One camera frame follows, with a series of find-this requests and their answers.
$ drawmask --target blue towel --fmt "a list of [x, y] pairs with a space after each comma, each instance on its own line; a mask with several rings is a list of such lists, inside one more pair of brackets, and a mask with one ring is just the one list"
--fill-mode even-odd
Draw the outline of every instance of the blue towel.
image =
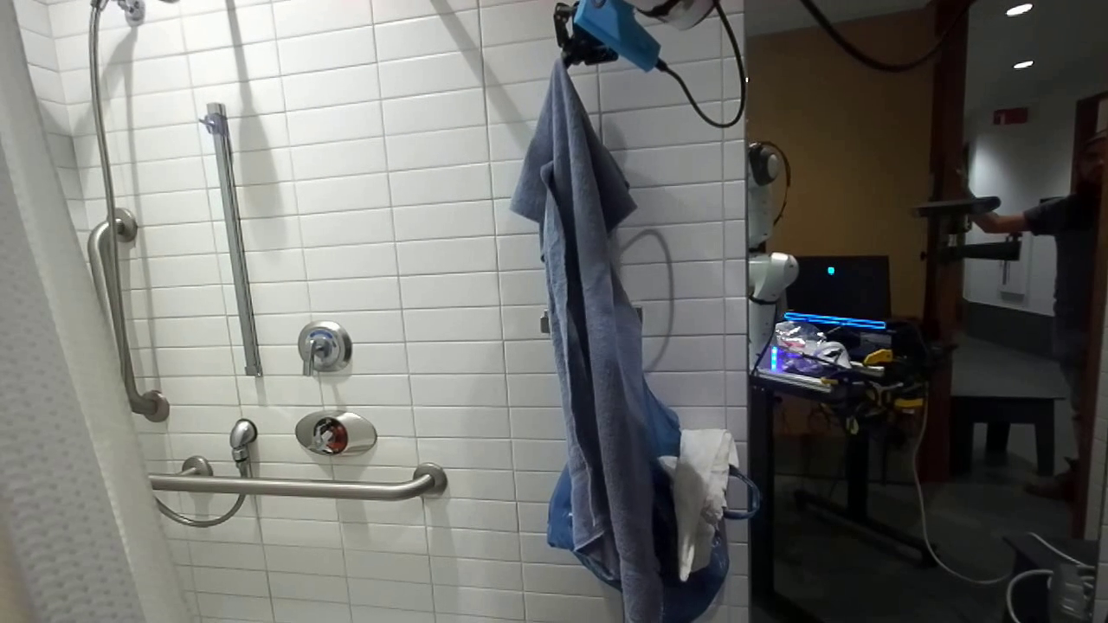
[[643, 380], [640, 318], [610, 262], [613, 227], [634, 202], [561, 63], [512, 212], [540, 226], [572, 436], [546, 539], [623, 590], [625, 623], [691, 623], [728, 579], [728, 542], [720, 535], [711, 569], [677, 582], [676, 509], [658, 455], [676, 455], [683, 432]]

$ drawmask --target ceiling light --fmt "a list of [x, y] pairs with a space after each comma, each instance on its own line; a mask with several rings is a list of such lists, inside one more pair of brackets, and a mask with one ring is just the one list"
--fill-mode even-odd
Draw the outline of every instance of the ceiling light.
[[1014, 18], [1023, 18], [1033, 15], [1034, 3], [1011, 3], [1004, 15], [1014, 20]]

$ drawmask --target shower curtain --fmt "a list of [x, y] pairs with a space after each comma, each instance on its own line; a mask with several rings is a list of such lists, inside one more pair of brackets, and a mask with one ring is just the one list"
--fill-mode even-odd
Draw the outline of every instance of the shower curtain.
[[0, 575], [34, 619], [182, 623], [12, 0], [0, 0], [0, 84], [0, 539], [12, 550]]

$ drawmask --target grab bar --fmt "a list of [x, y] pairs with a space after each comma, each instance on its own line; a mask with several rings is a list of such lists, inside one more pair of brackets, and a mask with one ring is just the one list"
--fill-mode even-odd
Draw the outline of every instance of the grab bar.
[[90, 255], [94, 288], [98, 288], [107, 329], [113, 335], [113, 352], [116, 352], [116, 368], [124, 378], [129, 405], [131, 405], [131, 412], [146, 415], [147, 421], [166, 421], [169, 400], [158, 391], [139, 393], [131, 339], [129, 339], [129, 320], [124, 320], [121, 275], [116, 275], [116, 266], [112, 262], [112, 251], [113, 251], [112, 242], [136, 242], [136, 236], [139, 236], [139, 220], [124, 212], [113, 212], [112, 220], [100, 220], [90, 230], [85, 255]]
[[151, 490], [203, 490], [203, 494], [284, 494], [284, 497], [417, 497], [445, 490], [444, 466], [415, 466], [413, 481], [271, 481], [271, 477], [198, 477], [158, 474]]
[[207, 104], [207, 113], [199, 117], [213, 140], [213, 170], [219, 170], [219, 190], [225, 209], [225, 227], [228, 227], [228, 255], [233, 255], [233, 275], [234, 275], [234, 305], [240, 305], [240, 332], [241, 332], [241, 357], [245, 375], [264, 375], [264, 357], [255, 345], [255, 320], [251, 320], [251, 299], [250, 299], [250, 270], [245, 270], [245, 245], [241, 245], [241, 220], [240, 220], [240, 192], [234, 192], [234, 170], [233, 170], [233, 131], [228, 113], [221, 104]]

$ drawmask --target computer monitor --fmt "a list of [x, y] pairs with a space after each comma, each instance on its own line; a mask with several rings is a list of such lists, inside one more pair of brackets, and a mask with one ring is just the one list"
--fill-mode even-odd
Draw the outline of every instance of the computer monitor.
[[890, 255], [796, 255], [796, 262], [784, 315], [858, 318], [858, 329], [890, 318]]

